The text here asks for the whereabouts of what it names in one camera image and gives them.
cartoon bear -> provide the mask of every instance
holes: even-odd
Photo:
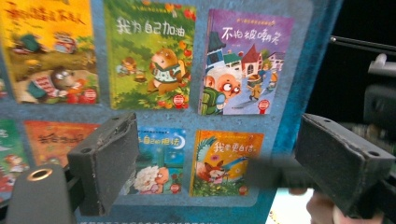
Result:
[[[178,60],[171,49],[166,48],[152,56],[150,70],[154,79],[148,83],[148,92],[158,91],[159,95],[174,91],[186,74],[184,62]]]
[[[67,91],[76,85],[73,74],[63,66],[58,66],[49,76],[38,77],[32,80],[28,86],[28,92],[39,103],[45,103],[49,98],[65,97]]]

children's book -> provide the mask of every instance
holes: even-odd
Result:
[[[189,106],[195,7],[105,0],[111,106]]]
[[[248,159],[259,156],[263,138],[263,133],[197,131],[190,195],[248,195]]]
[[[138,138],[140,155],[128,194],[180,193],[186,131],[139,127]]]
[[[90,135],[99,124],[41,120],[24,122],[36,165],[67,165],[67,153]]]
[[[4,1],[0,36],[18,103],[96,104],[90,0]]]
[[[210,9],[201,115],[269,114],[293,19]]]
[[[29,169],[15,121],[0,119],[0,202],[9,199],[15,179]]]

cartoon girl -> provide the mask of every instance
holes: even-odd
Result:
[[[9,171],[14,175],[15,178],[23,171],[29,169],[29,166],[23,162],[23,158],[17,155],[8,154],[4,157],[4,160],[8,163]]]

cartoon character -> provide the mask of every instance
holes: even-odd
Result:
[[[269,75],[271,75],[270,65],[269,63],[265,63],[262,66],[262,70],[259,71],[259,76],[262,78],[262,80],[265,80],[265,78]]]
[[[157,194],[163,193],[163,185],[169,180],[169,170],[166,167],[161,167],[158,170],[157,177],[155,177],[155,183],[157,183],[158,190]]]
[[[29,169],[29,166],[23,162],[23,158],[14,154],[8,154],[4,160],[9,165],[9,171],[14,178],[18,177],[23,171]]]
[[[139,194],[155,194],[158,185],[155,182],[159,172],[158,166],[148,166],[136,174],[134,188],[139,190]]]
[[[14,37],[15,40],[14,52],[19,54],[27,54],[27,53],[34,53],[40,51],[45,51],[45,52],[48,51],[46,47],[38,43],[37,39],[39,38],[40,36],[32,35],[32,34],[23,35],[19,38]]]
[[[178,60],[171,49],[166,48],[152,56],[150,70],[154,79],[148,83],[148,92],[158,90],[159,95],[174,91],[186,74],[184,62]]]
[[[276,87],[276,83],[277,83],[277,72],[276,72],[276,69],[272,69],[271,70],[271,80],[270,80],[270,83],[269,83],[267,89],[273,90]]]
[[[251,94],[249,95],[249,99],[253,98],[258,101],[260,94],[262,93],[262,78],[260,75],[250,76],[247,80],[247,88],[250,89]]]
[[[228,101],[241,93],[242,73],[229,67],[210,69],[205,77],[203,115],[222,114]]]
[[[0,166],[0,192],[11,192],[14,183],[15,178],[12,175],[6,175],[6,170]]]
[[[207,162],[197,162],[195,167],[196,174],[204,181],[221,184],[222,178],[228,175],[222,164],[223,161],[218,162],[216,166],[212,166]]]
[[[61,53],[74,53],[77,50],[77,43],[68,33],[57,32],[54,35],[57,40],[54,48]]]
[[[116,69],[119,76],[129,76],[136,73],[136,62],[132,57],[126,57]]]
[[[28,92],[38,102],[45,103],[48,98],[65,97],[67,91],[80,85],[73,78],[73,73],[67,71],[63,66],[56,67],[49,76],[38,77],[31,81]]]

black background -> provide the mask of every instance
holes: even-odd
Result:
[[[396,1],[345,0],[332,35],[396,46]],[[338,122],[364,123],[367,86],[396,81],[367,73],[378,54],[330,44],[306,112]],[[396,62],[396,57],[388,55],[387,62]]]

